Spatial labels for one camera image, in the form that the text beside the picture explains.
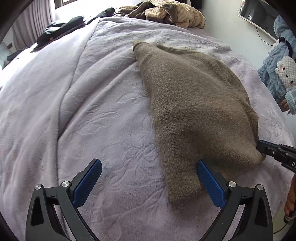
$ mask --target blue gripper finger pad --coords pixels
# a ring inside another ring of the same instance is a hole
[[[216,181],[210,170],[200,160],[197,164],[197,175],[207,190],[212,202],[216,207],[223,209],[225,206],[225,194],[219,183]]]
[[[86,202],[89,194],[91,193],[94,185],[102,173],[102,163],[97,160],[89,171],[85,174],[81,182],[78,184],[73,192],[73,206],[81,207]]]

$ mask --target television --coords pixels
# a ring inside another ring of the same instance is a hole
[[[263,0],[242,0],[237,15],[261,29],[273,40],[278,39],[274,32],[274,21],[279,14],[267,2]]]

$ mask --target curtain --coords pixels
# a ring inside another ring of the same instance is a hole
[[[32,2],[12,25],[16,49],[31,47],[52,21],[51,0]]]

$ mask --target cable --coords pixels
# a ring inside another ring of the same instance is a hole
[[[260,38],[263,42],[265,42],[265,41],[260,37],[259,32],[258,32],[258,28],[257,28],[257,27],[256,27],[256,29],[257,29],[257,33],[258,33],[259,38]]]
[[[282,231],[286,226],[287,226],[287,224],[285,224],[280,230],[274,232],[274,234],[277,234],[278,232]]]

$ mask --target brown fabric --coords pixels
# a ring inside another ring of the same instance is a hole
[[[205,17],[194,7],[174,0],[149,0],[139,6],[117,8],[115,17],[145,19],[157,23],[173,24],[181,28],[204,28]]]
[[[134,42],[151,99],[153,125],[170,200],[202,188],[204,158],[228,180],[259,164],[258,116],[237,76],[203,53]]]
[[[140,6],[127,15],[128,18],[146,19],[145,10],[154,7],[151,2],[145,1]]]

